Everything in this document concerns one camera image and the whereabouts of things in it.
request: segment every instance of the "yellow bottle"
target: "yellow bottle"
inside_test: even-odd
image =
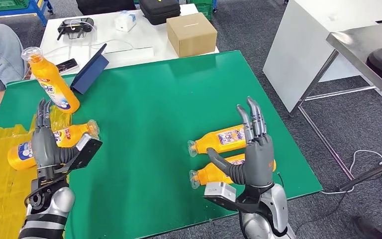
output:
[[[242,164],[245,161],[245,154],[238,154],[232,157],[225,158],[226,161],[232,164]],[[273,171],[276,170],[276,161],[273,161]],[[233,183],[230,177],[224,174],[219,168],[213,163],[209,163],[203,169],[199,171],[190,170],[190,182],[191,187],[196,189],[200,185],[206,185],[210,182],[225,182]]]
[[[94,120],[89,120],[85,124],[71,125],[66,128],[53,132],[56,144],[59,147],[74,146],[85,132],[98,137],[99,127]],[[18,146],[12,147],[8,151],[8,162],[16,170],[23,170],[36,165],[33,157],[33,149],[31,141],[21,143]]]
[[[78,110],[80,102],[77,97],[59,75],[58,68],[43,57],[40,48],[28,47],[22,51],[21,57],[30,64],[40,86],[60,110],[68,114]]]
[[[188,152],[191,157],[199,153],[206,153],[212,147],[218,153],[245,148],[244,126],[242,124],[210,132],[196,141],[188,141]]]

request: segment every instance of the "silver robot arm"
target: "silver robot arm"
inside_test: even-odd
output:
[[[37,164],[37,178],[24,199],[27,214],[19,239],[62,239],[75,195],[67,175],[88,165],[102,142],[85,133],[70,148],[58,147],[50,128],[50,102],[41,100],[36,113],[36,129],[31,138]]]
[[[250,121],[245,110],[237,105],[247,147],[245,162],[233,165],[222,158],[213,148],[207,154],[220,170],[236,184],[244,184],[244,192],[236,197],[234,187],[213,182],[206,185],[204,197],[228,210],[238,211],[240,226],[249,239],[294,239],[288,224],[287,198],[283,187],[273,182],[273,143],[266,132],[260,106],[247,98],[251,109]]]

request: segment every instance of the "brown box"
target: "brown box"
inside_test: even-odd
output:
[[[179,57],[214,51],[217,31],[203,13],[168,18],[166,23],[169,41]]]

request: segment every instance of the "metal frame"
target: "metal frame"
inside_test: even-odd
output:
[[[46,26],[47,19],[44,15],[44,12],[48,10],[50,14],[53,14],[53,7],[50,4],[49,0],[28,0],[28,6],[24,9],[12,9],[12,10],[1,10],[0,16],[7,15],[21,15],[21,14],[30,14],[35,13],[39,17],[43,26]]]
[[[321,98],[327,98],[327,97],[332,97],[332,96],[349,94],[349,93],[353,93],[353,92],[359,92],[359,91],[366,91],[366,90],[376,89],[375,86],[366,86],[366,87],[359,87],[359,88],[354,88],[354,89],[349,89],[349,90],[344,90],[344,91],[331,92],[331,93],[322,94],[322,95],[309,96],[309,94],[311,94],[311,92],[314,89],[314,87],[320,81],[321,77],[324,75],[324,73],[327,71],[327,69],[329,69],[330,65],[333,63],[333,61],[336,59],[336,57],[338,55],[339,55],[339,52],[336,49],[334,49],[333,52],[330,54],[329,58],[327,58],[327,60],[324,63],[324,65],[318,71],[317,75],[314,77],[314,79],[311,82],[311,84],[305,90],[304,94],[302,94],[302,96],[299,99],[298,103],[295,105],[295,107],[290,112],[290,115],[293,116],[296,113],[297,110],[301,112],[302,116],[304,116],[304,118],[310,124],[311,128],[314,130],[314,132],[317,134],[317,136],[323,142],[324,146],[326,146],[327,150],[330,152],[330,154],[333,156],[333,158],[339,164],[340,168],[343,170],[343,172],[346,174],[346,176],[350,180],[353,180],[354,176],[352,175],[352,173],[349,171],[349,169],[343,163],[343,161],[340,158],[340,156],[337,154],[337,152],[330,145],[329,141],[327,141],[326,137],[324,137],[324,135],[321,133],[321,131],[315,125],[313,120],[309,117],[308,113],[302,107],[302,103],[304,103],[305,101],[312,101],[312,100],[317,100],[317,99],[321,99]]]

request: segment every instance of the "robotic finger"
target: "robotic finger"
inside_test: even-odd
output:
[[[254,136],[258,138],[260,137],[262,133],[262,127],[260,124],[261,122],[260,115],[257,110],[257,103],[251,97],[248,96],[247,104],[250,106],[250,109],[251,109],[251,118],[253,123]]]
[[[239,115],[242,118],[242,125],[244,126],[245,140],[247,141],[247,143],[251,143],[254,140],[254,133],[251,130],[250,118],[248,117],[247,112],[245,112],[244,108],[242,108],[241,105],[237,105],[236,110],[238,111]]]
[[[37,112],[36,112],[36,122],[35,126],[36,128],[50,128],[50,117],[49,117],[49,112],[50,112],[50,105],[51,101],[49,100],[46,102],[44,99],[41,99],[39,102],[39,105],[37,106]]]
[[[261,134],[266,134],[267,133],[266,122],[264,121],[263,114],[261,113],[260,105],[256,101],[254,101],[254,103],[256,104],[256,108],[257,108],[258,124],[260,124]]]

